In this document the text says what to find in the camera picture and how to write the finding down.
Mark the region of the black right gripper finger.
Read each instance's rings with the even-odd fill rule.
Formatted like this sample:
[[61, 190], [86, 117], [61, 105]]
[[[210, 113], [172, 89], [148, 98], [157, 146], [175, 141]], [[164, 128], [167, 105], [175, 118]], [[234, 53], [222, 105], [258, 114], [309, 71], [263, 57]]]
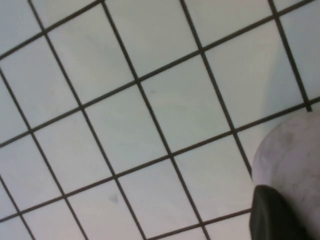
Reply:
[[304, 239], [304, 229], [291, 207], [267, 185], [254, 188], [249, 230], [252, 240]]

